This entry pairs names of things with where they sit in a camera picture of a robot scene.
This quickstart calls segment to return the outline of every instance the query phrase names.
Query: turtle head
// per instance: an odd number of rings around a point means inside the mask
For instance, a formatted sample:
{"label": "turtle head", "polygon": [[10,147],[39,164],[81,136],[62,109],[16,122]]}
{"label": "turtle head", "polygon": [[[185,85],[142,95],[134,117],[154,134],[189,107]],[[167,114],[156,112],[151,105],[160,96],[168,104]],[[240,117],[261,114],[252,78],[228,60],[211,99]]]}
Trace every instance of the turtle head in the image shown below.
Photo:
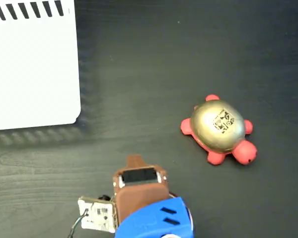
{"label": "turtle head", "polygon": [[256,158],[257,149],[251,142],[243,140],[233,149],[232,154],[241,164],[247,165]]}

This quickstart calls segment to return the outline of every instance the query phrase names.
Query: brown plastic part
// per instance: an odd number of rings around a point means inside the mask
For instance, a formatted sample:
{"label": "brown plastic part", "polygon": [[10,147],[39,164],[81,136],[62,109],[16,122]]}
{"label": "brown plastic part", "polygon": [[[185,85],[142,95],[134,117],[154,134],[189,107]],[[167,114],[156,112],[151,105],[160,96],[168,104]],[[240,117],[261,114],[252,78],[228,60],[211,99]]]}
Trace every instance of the brown plastic part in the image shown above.
{"label": "brown plastic part", "polygon": [[[128,170],[154,168],[160,173],[161,183],[145,183],[119,187],[119,176]],[[169,188],[166,179],[166,171],[158,165],[146,164],[141,155],[130,155],[127,157],[127,166],[118,170],[113,177],[115,201],[118,215],[118,222],[121,223],[130,214],[137,210],[169,198]]]}

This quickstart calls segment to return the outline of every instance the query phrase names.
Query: turtle leg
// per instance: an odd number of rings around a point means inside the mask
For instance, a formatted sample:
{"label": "turtle leg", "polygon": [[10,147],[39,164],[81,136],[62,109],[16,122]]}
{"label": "turtle leg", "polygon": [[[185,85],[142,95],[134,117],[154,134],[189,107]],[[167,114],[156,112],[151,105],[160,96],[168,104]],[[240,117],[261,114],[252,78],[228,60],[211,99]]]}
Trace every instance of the turtle leg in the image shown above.
{"label": "turtle leg", "polygon": [[208,154],[208,162],[212,165],[220,165],[225,159],[225,154],[210,151]]}
{"label": "turtle leg", "polygon": [[190,118],[186,118],[181,122],[181,131],[183,134],[185,135],[191,135],[192,134],[192,130],[191,130],[191,126],[190,126]]}
{"label": "turtle leg", "polygon": [[215,94],[210,94],[205,98],[205,101],[211,101],[211,100],[219,100],[219,96],[215,95]]}
{"label": "turtle leg", "polygon": [[249,135],[253,132],[253,123],[251,123],[249,120],[244,120],[245,124],[245,134]]}

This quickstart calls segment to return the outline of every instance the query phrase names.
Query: white circuit board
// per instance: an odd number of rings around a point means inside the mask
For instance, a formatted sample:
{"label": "white circuit board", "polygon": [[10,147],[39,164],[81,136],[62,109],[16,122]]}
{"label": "white circuit board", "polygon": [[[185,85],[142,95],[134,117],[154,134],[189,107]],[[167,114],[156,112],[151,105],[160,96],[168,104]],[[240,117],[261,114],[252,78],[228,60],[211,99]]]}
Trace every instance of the white circuit board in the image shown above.
{"label": "white circuit board", "polygon": [[78,200],[78,206],[81,215],[85,209],[88,209],[88,216],[84,217],[81,221],[81,227],[83,229],[110,233],[116,232],[114,203],[82,197]]}

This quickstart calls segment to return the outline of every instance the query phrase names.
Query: black cable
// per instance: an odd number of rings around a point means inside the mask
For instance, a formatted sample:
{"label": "black cable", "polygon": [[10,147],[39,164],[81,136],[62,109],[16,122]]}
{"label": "black cable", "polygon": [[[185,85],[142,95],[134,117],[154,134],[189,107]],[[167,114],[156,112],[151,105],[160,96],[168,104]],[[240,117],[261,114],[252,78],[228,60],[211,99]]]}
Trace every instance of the black cable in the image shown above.
{"label": "black cable", "polygon": [[73,238],[76,226],[82,221],[82,219],[84,217],[88,217],[87,212],[88,212],[88,209],[86,208],[84,213],[79,218],[77,218],[77,220],[74,222],[74,224],[72,225],[71,232],[70,232],[68,238]]}

